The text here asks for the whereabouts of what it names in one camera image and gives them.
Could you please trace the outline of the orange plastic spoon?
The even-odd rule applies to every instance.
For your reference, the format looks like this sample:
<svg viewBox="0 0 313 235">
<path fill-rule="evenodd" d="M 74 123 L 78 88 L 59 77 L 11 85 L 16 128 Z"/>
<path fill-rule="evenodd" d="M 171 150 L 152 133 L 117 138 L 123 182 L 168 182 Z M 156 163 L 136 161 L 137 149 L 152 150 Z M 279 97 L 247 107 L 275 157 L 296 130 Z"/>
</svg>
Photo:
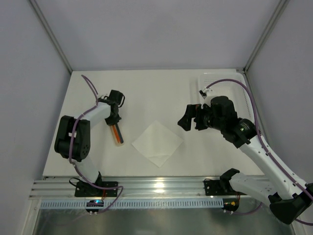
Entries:
<svg viewBox="0 0 313 235">
<path fill-rule="evenodd" d="M 115 142 L 118 143 L 118 142 L 117 142 L 117 139 L 116 139 L 116 134 L 115 134 L 115 127 L 114 127 L 114 125 L 111 126 L 111 128 L 112 128 L 112 134 L 114 135 Z"/>
</svg>

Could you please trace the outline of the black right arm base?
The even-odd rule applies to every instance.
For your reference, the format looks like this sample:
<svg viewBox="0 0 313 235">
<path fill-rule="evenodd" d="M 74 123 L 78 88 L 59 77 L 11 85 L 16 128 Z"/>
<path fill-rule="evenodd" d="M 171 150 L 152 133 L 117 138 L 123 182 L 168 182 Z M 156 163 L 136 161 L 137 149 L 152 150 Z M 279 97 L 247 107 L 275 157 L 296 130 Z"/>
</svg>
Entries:
<svg viewBox="0 0 313 235">
<path fill-rule="evenodd" d="M 218 180 L 204 179 L 203 185 L 206 196 L 222 196 L 222 195 L 236 195 L 235 191 L 230 185 L 232 177 L 240 173 L 239 170 L 231 168 L 223 173 Z"/>
</svg>

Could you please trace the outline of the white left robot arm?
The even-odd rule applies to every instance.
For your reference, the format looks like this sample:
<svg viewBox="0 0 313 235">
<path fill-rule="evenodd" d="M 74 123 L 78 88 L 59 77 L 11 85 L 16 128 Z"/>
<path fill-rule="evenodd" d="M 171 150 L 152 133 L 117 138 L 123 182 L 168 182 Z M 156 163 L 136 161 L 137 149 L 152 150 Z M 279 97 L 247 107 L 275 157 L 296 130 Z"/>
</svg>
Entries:
<svg viewBox="0 0 313 235">
<path fill-rule="evenodd" d="M 81 115 L 60 119 L 54 150 L 74 166 L 83 183 L 92 187 L 102 188 L 102 176 L 89 157 L 91 130 L 104 121 L 110 127 L 115 143 L 122 145 L 124 138 L 118 123 L 121 120 L 119 109 L 124 101 L 125 96 L 121 92 L 112 90 L 108 96 L 97 98 L 95 106 Z"/>
</svg>

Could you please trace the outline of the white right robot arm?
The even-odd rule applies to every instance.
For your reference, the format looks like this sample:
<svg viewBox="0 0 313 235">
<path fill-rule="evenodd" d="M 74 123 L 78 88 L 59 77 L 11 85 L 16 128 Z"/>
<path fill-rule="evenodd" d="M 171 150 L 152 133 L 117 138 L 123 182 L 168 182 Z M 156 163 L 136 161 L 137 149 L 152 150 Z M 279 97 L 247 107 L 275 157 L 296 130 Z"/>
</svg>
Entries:
<svg viewBox="0 0 313 235">
<path fill-rule="evenodd" d="M 190 131 L 192 122 L 198 131 L 208 128 L 220 131 L 224 139 L 252 159 L 269 180 L 263 184 L 231 168 L 219 180 L 225 193 L 240 192 L 255 198 L 285 224 L 291 224 L 313 203 L 313 185 L 297 177 L 275 153 L 271 153 L 264 138 L 257 135 L 256 126 L 237 116 L 228 97 L 214 97 L 209 105 L 187 105 L 178 126 Z"/>
</svg>

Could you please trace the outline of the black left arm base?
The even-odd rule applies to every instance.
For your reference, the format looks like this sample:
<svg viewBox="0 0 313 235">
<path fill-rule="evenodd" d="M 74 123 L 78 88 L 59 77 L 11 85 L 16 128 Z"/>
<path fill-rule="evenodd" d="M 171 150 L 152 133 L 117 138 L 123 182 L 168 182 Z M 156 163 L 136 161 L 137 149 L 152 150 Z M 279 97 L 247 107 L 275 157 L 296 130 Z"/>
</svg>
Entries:
<svg viewBox="0 0 313 235">
<path fill-rule="evenodd" d="M 98 189 L 90 184 L 81 181 L 79 178 L 72 177 L 68 181 L 75 187 L 75 197 L 116 197 L 117 189 Z M 116 181 L 97 180 L 96 184 L 102 188 L 113 188 L 118 186 Z"/>
</svg>

